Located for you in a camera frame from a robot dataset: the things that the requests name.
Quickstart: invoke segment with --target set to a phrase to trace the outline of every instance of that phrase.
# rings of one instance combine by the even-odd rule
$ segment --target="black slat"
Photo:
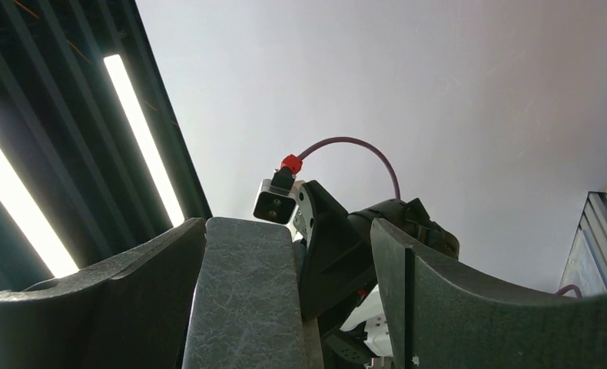
[[[168,154],[172,154],[172,160],[167,161],[166,169],[168,170],[168,174],[170,174],[171,183],[176,187],[175,191],[177,192],[177,199],[179,200],[181,209],[187,217],[207,217],[211,212],[208,209],[207,204],[201,201],[189,201],[193,198],[193,196],[196,196],[196,198],[203,198],[204,193],[200,186],[196,187],[195,184],[196,182],[199,184],[199,181],[196,178],[193,178],[191,172],[188,170],[186,161],[187,158],[188,161],[190,161],[190,158],[187,156],[187,151],[174,152],[174,149],[183,148],[183,146],[180,145],[179,137],[175,133],[178,128],[175,127],[170,115],[168,114],[168,104],[166,103],[167,96],[161,94],[161,82],[157,72],[153,68],[153,61],[149,55],[148,48],[145,47],[143,35],[144,32],[141,30],[138,24],[139,22],[135,18],[134,11],[132,10],[129,2],[127,0],[122,0],[120,3],[124,9],[124,17],[127,22],[126,24],[131,29],[133,43],[136,45],[136,51],[138,56],[140,56],[142,70],[148,77],[149,86],[151,88],[151,97],[158,105],[158,114],[161,116],[161,129],[166,132],[166,135],[164,136],[167,136],[167,140],[162,142],[163,145],[158,145],[158,148],[162,153],[162,158],[166,158]],[[167,148],[173,148],[173,151],[169,152]]]
[[[27,123],[30,131],[34,135],[35,140],[41,147],[41,150],[43,150],[46,158],[48,159],[48,163],[54,170],[55,174],[59,177],[61,184],[67,191],[71,202],[75,206],[75,210],[79,213],[83,226],[88,229],[90,235],[93,237],[95,245],[98,247],[104,258],[112,256],[113,253],[108,246],[106,237],[102,234],[101,229],[98,227],[98,223],[95,221],[93,214],[86,205],[86,202],[80,194],[77,186],[75,186],[75,183],[73,182],[70,174],[61,161],[61,158],[48,138],[48,135],[41,126],[41,122],[38,120],[34,109],[32,109],[32,106],[25,97],[25,94],[21,90],[21,87],[17,83],[14,75],[9,70],[7,62],[2,57],[1,53],[0,80],[14,100],[17,109],[23,114],[25,123]]]
[[[140,220],[142,222],[142,225],[143,225],[142,229],[146,230],[146,233],[147,233],[146,236],[147,236],[147,239],[149,239],[155,235],[154,227],[152,226],[151,222],[149,221],[147,212],[146,212],[145,208],[143,207],[143,204],[141,203],[141,199],[138,196],[138,192],[136,191],[136,187],[134,186],[133,182],[131,181],[127,168],[124,166],[124,164],[122,162],[120,153],[118,152],[118,149],[116,148],[114,140],[111,136],[111,133],[109,132],[109,129],[107,128],[107,125],[104,122],[104,118],[102,116],[100,108],[98,107],[98,104],[95,101],[95,98],[91,92],[91,89],[88,87],[88,83],[86,81],[84,74],[82,73],[82,71],[79,67],[77,59],[75,58],[75,53],[68,47],[68,42],[66,40],[66,37],[61,29],[61,26],[55,15],[55,12],[52,10],[52,7],[51,7],[50,3],[48,2],[48,0],[40,0],[39,6],[44,15],[44,19],[48,22],[48,24],[52,30],[52,34],[55,37],[55,42],[57,43],[57,46],[61,50],[61,53],[65,58],[65,61],[68,63],[68,65],[71,69],[71,73],[72,73],[72,76],[75,78],[75,81],[78,86],[78,90],[80,91],[81,96],[83,97],[83,99],[86,102],[86,105],[88,106],[88,110],[91,113],[93,122],[95,123],[95,126],[98,129],[98,133],[102,137],[102,141],[104,142],[104,145],[107,148],[108,157],[113,162],[113,164],[115,166],[115,170],[118,173],[118,176],[120,177],[122,183],[124,184],[124,189],[128,193],[128,196],[131,198],[131,203],[134,206],[134,210],[136,211],[136,214],[138,215],[138,217],[140,218]],[[103,75],[103,76],[106,75],[105,71],[104,71],[104,62],[99,53],[97,45],[95,44],[95,40],[93,40],[92,35],[89,38],[90,29],[88,29],[88,28],[82,29],[82,31],[84,32],[87,39],[91,39],[91,41],[89,42],[90,49],[91,49],[90,51],[91,51],[91,54],[95,56],[95,59],[91,60],[92,67],[96,68],[100,72],[101,75]],[[138,242],[140,243],[142,241],[146,241],[147,239],[138,240]],[[127,246],[128,246],[128,248],[130,248],[135,245],[136,245],[136,242],[132,241]]]
[[[98,1],[98,7],[100,8],[101,11],[101,15],[104,19],[104,23],[106,24],[106,29],[109,33],[109,36],[111,37],[111,40],[114,43],[114,47],[115,47],[115,52],[118,53],[121,58],[123,59],[123,63],[125,64],[125,68],[127,69],[127,73],[130,75],[129,78],[131,79],[131,83],[134,87],[134,91],[138,94],[138,87],[135,84],[135,80],[133,79],[133,75],[131,75],[130,71],[129,71],[129,67],[130,67],[130,58],[128,57],[128,53],[125,50],[125,47],[122,45],[122,42],[120,40],[120,36],[118,34],[118,30],[116,29],[116,24],[114,22],[113,16],[111,15],[111,13],[109,12],[108,6],[105,3],[104,0],[97,0]],[[159,150],[159,153],[161,153],[161,147],[157,146],[157,149]],[[150,173],[149,173],[149,169],[147,167],[147,165],[145,163],[143,163],[143,168],[147,169],[147,173],[148,173],[148,178],[150,183],[154,184],[154,182],[151,179]],[[159,208],[159,212],[163,218],[162,223],[164,224],[164,227],[166,229],[168,229],[170,227],[169,224],[171,224],[170,222],[170,218],[168,217],[168,212],[166,211],[165,207],[163,206],[163,203],[161,201],[161,197],[158,194],[158,189],[156,189],[156,186],[152,186],[152,192],[154,194],[153,198],[155,199],[155,201],[158,204],[161,204],[160,208]]]
[[[71,135],[73,142],[79,150],[82,160],[84,160],[86,167],[90,171],[91,177],[95,182],[98,191],[100,192],[100,196],[102,196],[106,207],[110,211],[114,223],[118,226],[120,235],[123,237],[127,247],[132,246],[134,244],[134,238],[131,236],[131,232],[129,231],[128,226],[125,224],[118,206],[115,204],[113,195],[104,181],[100,168],[95,164],[93,155],[86,145],[86,142],[78,129],[77,123],[75,122],[70,109],[66,105],[66,101],[64,100],[57,83],[53,79],[52,74],[43,59],[43,56],[41,55],[41,52],[36,47],[35,41],[30,35],[28,28],[25,26],[23,18],[19,14],[14,2],[10,0],[1,0],[1,4],[3,9],[7,12],[9,20],[12,22],[12,25],[16,30],[16,34],[27,51],[29,58],[32,60],[32,64],[35,66],[37,73],[41,77],[41,80],[45,83],[45,87],[50,94],[52,101],[55,103],[55,107],[57,108],[61,119],[67,128],[67,131]]]

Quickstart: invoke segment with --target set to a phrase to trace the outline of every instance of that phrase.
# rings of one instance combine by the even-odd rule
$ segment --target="white wall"
[[[607,0],[137,0],[215,215],[321,138],[389,156],[461,260],[554,291],[607,185]],[[348,145],[310,157],[348,210],[392,196]]]

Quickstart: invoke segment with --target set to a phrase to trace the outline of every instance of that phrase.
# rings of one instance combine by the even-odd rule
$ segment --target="fluorescent light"
[[[1,149],[0,202],[56,278],[79,270]]]
[[[131,86],[131,81],[124,69],[122,59],[120,55],[108,56],[104,58],[104,65],[107,66],[111,81],[114,82],[114,87],[122,103],[124,113],[127,115],[127,120],[129,121],[131,130],[134,132],[136,142],[138,142],[138,146],[141,148],[145,163],[150,169],[152,180],[154,181],[154,185],[157,186],[159,196],[161,196],[165,210],[168,212],[172,226],[177,227],[184,222],[184,213],[181,212],[177,195],[174,194],[170,178],[168,178],[168,173],[165,171],[161,156],[159,156],[157,145],[154,143],[154,139],[152,139],[148,122],[145,120],[145,116],[141,110],[141,104],[136,99],[134,88]]]

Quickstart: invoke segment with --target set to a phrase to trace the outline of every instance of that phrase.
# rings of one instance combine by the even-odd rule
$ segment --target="textured gray surface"
[[[383,219],[373,224],[397,368],[607,368],[607,294],[575,299],[523,288],[448,258]],[[392,314],[399,311],[403,319]],[[404,324],[402,337],[394,328]]]
[[[215,214],[251,217],[285,155],[355,136],[462,262],[556,290],[582,202],[607,186],[607,0],[137,3]],[[300,179],[349,211],[392,195],[352,145]]]
[[[212,218],[184,369],[306,368],[290,232]]]

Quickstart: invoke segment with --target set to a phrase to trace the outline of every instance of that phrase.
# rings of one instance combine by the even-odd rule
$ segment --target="purple cable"
[[[569,284],[567,286],[560,288],[557,292],[555,292],[555,294],[557,296],[563,296],[568,291],[574,291],[575,296],[577,298],[582,298],[582,291],[579,289],[579,287],[575,286],[574,284]]]
[[[398,178],[396,178],[396,173],[394,172],[394,168],[390,164],[390,161],[387,160],[387,158],[385,157],[385,154],[380,152],[379,149],[377,149],[375,146],[373,146],[369,142],[365,142],[363,140],[359,140],[357,138],[352,138],[352,137],[331,137],[331,138],[327,138],[325,140],[319,141],[316,144],[313,144],[306,150],[303,150],[303,152],[301,154],[299,154],[299,156],[297,156],[297,157],[300,160],[304,160],[308,155],[315,152],[318,148],[322,148],[322,147],[324,147],[326,145],[330,145],[330,144],[336,144],[338,142],[362,146],[362,147],[368,149],[369,151],[373,152],[374,154],[376,154],[376,156],[383,162],[383,164],[385,164],[385,167],[387,167],[387,171],[390,173],[390,177],[392,178],[392,183],[394,184],[394,196],[396,197],[397,200],[401,199],[401,190],[399,188],[399,180],[398,180]]]

